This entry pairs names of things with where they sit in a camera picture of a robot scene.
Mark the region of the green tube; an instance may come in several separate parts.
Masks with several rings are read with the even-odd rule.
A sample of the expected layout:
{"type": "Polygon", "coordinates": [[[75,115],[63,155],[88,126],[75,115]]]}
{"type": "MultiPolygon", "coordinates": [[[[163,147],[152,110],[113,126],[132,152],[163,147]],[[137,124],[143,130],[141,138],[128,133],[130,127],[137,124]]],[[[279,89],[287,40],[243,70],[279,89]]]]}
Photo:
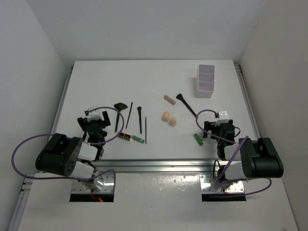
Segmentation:
{"type": "Polygon", "coordinates": [[[198,134],[194,134],[193,137],[195,138],[196,142],[198,143],[199,146],[202,146],[204,143],[202,141],[202,139],[199,137],[198,134]]]}
{"type": "Polygon", "coordinates": [[[137,137],[137,136],[135,136],[135,135],[132,136],[132,139],[133,139],[134,141],[139,142],[139,143],[144,143],[144,142],[145,142],[144,139],[142,139],[142,138],[140,138],[140,137],[137,137]]]}

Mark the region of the black gold lipstick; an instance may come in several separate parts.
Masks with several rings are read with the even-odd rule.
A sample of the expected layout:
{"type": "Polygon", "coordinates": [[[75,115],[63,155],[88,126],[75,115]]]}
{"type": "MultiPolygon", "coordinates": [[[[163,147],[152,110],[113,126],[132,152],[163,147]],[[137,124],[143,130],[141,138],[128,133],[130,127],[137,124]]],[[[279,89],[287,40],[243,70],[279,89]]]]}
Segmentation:
{"type": "Polygon", "coordinates": [[[132,141],[132,136],[131,136],[131,135],[128,135],[128,134],[126,134],[126,133],[120,132],[118,136],[119,136],[120,138],[122,138],[122,139],[127,140],[127,141],[132,141]]]}

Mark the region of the long black brush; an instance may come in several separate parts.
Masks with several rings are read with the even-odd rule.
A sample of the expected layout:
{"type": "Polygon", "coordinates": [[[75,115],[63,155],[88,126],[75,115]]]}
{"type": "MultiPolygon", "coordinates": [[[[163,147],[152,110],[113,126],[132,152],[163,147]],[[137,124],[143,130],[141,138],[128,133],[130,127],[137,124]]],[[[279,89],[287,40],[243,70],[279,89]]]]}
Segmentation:
{"type": "Polygon", "coordinates": [[[186,102],[186,100],[184,99],[183,95],[180,93],[176,96],[176,98],[178,100],[180,100],[185,106],[186,108],[192,113],[192,115],[194,117],[196,117],[196,113],[194,112],[194,110],[189,106],[189,104],[186,102]]]}

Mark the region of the tan cylinder stick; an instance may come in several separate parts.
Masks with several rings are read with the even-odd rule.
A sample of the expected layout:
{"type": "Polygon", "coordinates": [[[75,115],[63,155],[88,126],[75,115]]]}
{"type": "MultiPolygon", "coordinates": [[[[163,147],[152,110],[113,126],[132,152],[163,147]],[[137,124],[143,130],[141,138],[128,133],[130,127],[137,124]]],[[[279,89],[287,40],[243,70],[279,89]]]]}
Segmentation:
{"type": "Polygon", "coordinates": [[[170,104],[172,104],[172,105],[175,105],[175,104],[176,104],[176,101],[173,100],[172,98],[170,98],[170,97],[167,96],[167,95],[164,95],[164,99],[165,99],[167,102],[169,102],[170,104]]]}

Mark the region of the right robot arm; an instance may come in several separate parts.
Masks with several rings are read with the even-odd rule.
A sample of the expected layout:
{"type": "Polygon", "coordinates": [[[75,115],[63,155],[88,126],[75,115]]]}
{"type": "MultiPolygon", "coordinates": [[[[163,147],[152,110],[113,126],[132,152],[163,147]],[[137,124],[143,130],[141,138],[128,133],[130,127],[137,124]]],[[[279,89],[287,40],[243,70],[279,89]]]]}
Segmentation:
{"type": "Polygon", "coordinates": [[[219,167],[217,182],[259,178],[281,178],[283,163],[270,138],[240,138],[235,141],[233,122],[204,122],[206,138],[217,141],[217,154],[227,164],[219,167]]]}

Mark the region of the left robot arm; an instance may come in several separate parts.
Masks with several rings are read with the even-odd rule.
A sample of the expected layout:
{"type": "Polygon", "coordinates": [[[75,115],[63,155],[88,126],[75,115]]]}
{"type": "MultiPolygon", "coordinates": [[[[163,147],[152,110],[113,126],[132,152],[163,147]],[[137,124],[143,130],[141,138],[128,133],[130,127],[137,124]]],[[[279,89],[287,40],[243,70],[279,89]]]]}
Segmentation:
{"type": "Polygon", "coordinates": [[[99,161],[104,153],[102,142],[110,126],[106,111],[94,110],[86,112],[84,118],[77,119],[84,135],[68,138],[64,134],[55,133],[36,159],[35,167],[63,177],[91,178],[95,168],[91,162],[99,161]]]}

